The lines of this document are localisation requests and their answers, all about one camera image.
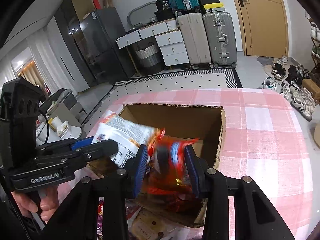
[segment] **drawer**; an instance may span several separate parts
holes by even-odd
[[[182,42],[183,38],[181,35],[181,31],[175,31],[175,32],[165,33],[165,34],[156,36],[156,40],[157,40],[158,46],[161,47],[164,45]]]
[[[152,25],[150,27],[146,27],[144,29],[139,30],[141,38],[145,39],[147,37],[155,36],[161,33],[165,33],[168,31],[167,24],[165,22],[158,23],[155,25]]]
[[[133,44],[137,41],[141,41],[141,38],[139,36],[138,31],[135,31],[135,32],[127,34],[126,36],[119,38],[117,40],[117,44],[119,46],[119,49],[121,49],[121,48],[128,46],[130,44]]]
[[[163,59],[166,66],[189,63],[188,54],[186,52],[164,56]]]
[[[161,49],[162,56],[168,56],[172,54],[187,52],[184,42],[165,45],[160,47],[160,49]]]

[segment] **finger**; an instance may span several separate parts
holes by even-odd
[[[26,194],[12,192],[12,196],[14,200],[26,210],[29,210],[33,213],[36,213],[38,211],[37,205]]]
[[[40,207],[43,211],[49,211],[59,206],[58,190],[56,186],[45,189],[46,197],[41,200]]]
[[[42,220],[43,220],[43,221],[48,221],[48,220],[52,217],[53,213],[54,213],[56,210],[57,210],[56,208],[53,208],[53,209],[48,210],[48,211],[43,211],[43,212],[41,213],[41,218],[42,218]]]
[[[27,217],[27,218],[31,218],[31,214],[28,210],[26,210],[24,207],[22,207],[19,203],[17,203],[17,205],[18,205],[18,208],[20,209],[22,216]]]

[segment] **screw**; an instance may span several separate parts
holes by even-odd
[[[81,182],[83,183],[83,184],[87,184],[88,182],[90,181],[90,177],[83,177],[82,179],[81,179]]]
[[[124,175],[126,172],[127,172],[127,171],[126,171],[125,169],[122,169],[122,168],[117,170],[117,173],[118,173],[119,175]]]
[[[250,183],[250,182],[252,181],[251,177],[249,177],[249,176],[244,176],[244,177],[243,177],[243,180],[244,180],[244,182],[246,182],[246,183]]]
[[[209,173],[209,174],[211,174],[211,175],[213,175],[213,174],[216,174],[216,170],[214,169],[214,168],[209,168],[209,169],[207,169],[207,173]]]

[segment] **pink plaid tablecloth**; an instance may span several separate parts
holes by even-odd
[[[233,178],[251,176],[295,238],[306,239],[312,206],[310,159],[294,110],[280,94],[263,89],[164,91],[122,97],[109,110],[119,113],[123,104],[148,102],[223,106],[226,137],[219,171]],[[229,206],[229,235],[234,239],[232,198]],[[190,229],[187,239],[201,238],[202,230]]]

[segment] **white snack bag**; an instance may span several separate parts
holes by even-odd
[[[116,141],[119,150],[116,155],[111,156],[111,160],[123,168],[127,159],[136,156],[140,144],[147,145],[157,131],[159,129],[130,122],[108,110],[99,124],[92,143],[108,139]]]

